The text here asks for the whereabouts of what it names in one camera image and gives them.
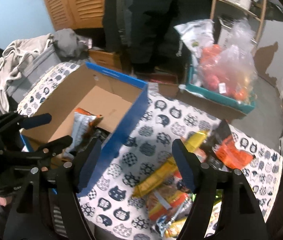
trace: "blue wall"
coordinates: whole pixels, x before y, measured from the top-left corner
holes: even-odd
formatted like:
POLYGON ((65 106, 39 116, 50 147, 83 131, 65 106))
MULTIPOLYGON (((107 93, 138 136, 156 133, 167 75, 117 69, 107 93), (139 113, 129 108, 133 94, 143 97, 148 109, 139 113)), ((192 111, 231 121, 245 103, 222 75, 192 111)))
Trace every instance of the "blue wall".
POLYGON ((54 32, 44 0, 0 0, 0 48, 54 32))

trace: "cat print tablecloth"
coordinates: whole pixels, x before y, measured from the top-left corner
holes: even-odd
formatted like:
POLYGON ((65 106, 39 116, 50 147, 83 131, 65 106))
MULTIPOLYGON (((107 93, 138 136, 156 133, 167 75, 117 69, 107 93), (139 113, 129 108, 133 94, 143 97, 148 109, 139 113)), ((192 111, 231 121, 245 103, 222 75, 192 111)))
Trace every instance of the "cat print tablecloth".
MULTIPOLYGON (((61 63, 45 74, 18 106, 20 114, 32 116, 58 85, 79 68, 61 63)), ((171 143, 180 136, 188 138, 202 129, 214 129, 220 120, 187 104, 164 98, 156 92, 148 94, 148 109, 128 141, 91 192, 79 199, 85 217, 115 236, 129 240, 157 240, 150 229, 145 201, 132 199, 133 188, 171 156, 171 143)), ((267 220, 277 195, 283 158, 274 150, 230 126, 238 149, 256 158, 244 169, 249 184, 259 200, 267 220)), ((220 206, 213 210, 215 218, 206 235, 213 234, 220 206)))

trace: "cardboard box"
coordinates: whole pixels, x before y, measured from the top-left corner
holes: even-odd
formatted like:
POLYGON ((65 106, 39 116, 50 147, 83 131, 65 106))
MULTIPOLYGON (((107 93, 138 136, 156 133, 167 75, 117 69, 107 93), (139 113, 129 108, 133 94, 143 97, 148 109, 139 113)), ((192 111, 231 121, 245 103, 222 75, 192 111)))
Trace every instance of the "cardboard box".
POLYGON ((148 89, 158 92, 164 97, 176 98, 179 91, 178 77, 173 74, 135 73, 139 79, 149 82, 148 89))
POLYGON ((80 196, 87 195, 101 177, 148 107, 147 83, 92 63, 82 65, 69 74, 38 108, 36 115, 50 113, 52 121, 24 130, 22 137, 28 148, 71 135, 74 109, 83 108, 102 114, 99 127, 111 132, 99 155, 95 169, 86 163, 85 174, 92 174, 80 196))
POLYGON ((191 83, 193 76, 193 68, 190 67, 188 71, 188 80, 186 84, 186 89, 190 92, 197 93, 204 98, 211 100, 213 102, 216 102, 218 104, 224 105, 224 106, 229 106, 231 108, 234 108, 244 114, 249 114, 251 111, 254 110, 256 103, 254 97, 251 97, 251 103, 250 105, 246 104, 239 104, 235 99, 229 98, 226 96, 223 96, 219 93, 210 91, 206 88, 203 87, 197 87, 191 83))
POLYGON ((106 67, 115 71, 123 72, 120 62, 120 56, 115 52, 105 52, 101 50, 89 50, 90 57, 97 65, 106 67))

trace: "blue cardboard box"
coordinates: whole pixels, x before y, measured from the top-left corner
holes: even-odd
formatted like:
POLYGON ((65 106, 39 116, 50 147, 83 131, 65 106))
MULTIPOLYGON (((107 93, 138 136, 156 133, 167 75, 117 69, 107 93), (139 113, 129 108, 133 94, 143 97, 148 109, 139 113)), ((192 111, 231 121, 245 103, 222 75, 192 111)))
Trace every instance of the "blue cardboard box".
POLYGON ((147 83, 92 63, 82 65, 70 73, 38 108, 36 115, 50 113, 52 121, 22 132, 27 148, 32 151, 41 144, 71 135, 77 107, 95 115, 102 114, 104 119, 98 126, 111 133, 101 152, 92 152, 98 158, 97 165, 90 167, 86 163, 82 169, 85 176, 92 174, 79 194, 84 196, 118 156, 120 147, 146 111, 147 83))
POLYGON ((249 114, 251 111, 254 110, 256 104, 255 104, 255 99, 254 99, 253 96, 251 97, 250 105, 240 104, 235 99, 223 96, 223 95, 221 95, 219 93, 210 91, 210 90, 208 90, 206 88, 197 87, 197 86, 193 85, 191 83, 192 76, 193 76, 193 71, 194 71, 194 69, 192 67, 190 67, 189 71, 188 71, 188 75, 187 75, 187 84, 186 84, 186 89, 188 91, 200 94, 204 98, 206 98, 208 100, 211 100, 211 101, 214 101, 216 103, 219 103, 221 105, 230 106, 230 107, 232 107, 232 108, 234 108, 236 110, 239 110, 240 112, 242 112, 244 114, 249 114))

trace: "white plastic bag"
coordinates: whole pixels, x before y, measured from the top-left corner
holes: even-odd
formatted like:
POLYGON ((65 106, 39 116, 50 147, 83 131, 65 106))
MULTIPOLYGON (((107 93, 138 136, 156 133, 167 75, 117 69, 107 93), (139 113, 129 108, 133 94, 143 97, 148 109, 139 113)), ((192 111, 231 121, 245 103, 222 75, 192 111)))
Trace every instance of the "white plastic bag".
POLYGON ((187 22, 176 25, 174 28, 180 34, 180 39, 197 58, 201 57, 203 48, 212 46, 214 43, 212 20, 187 22))

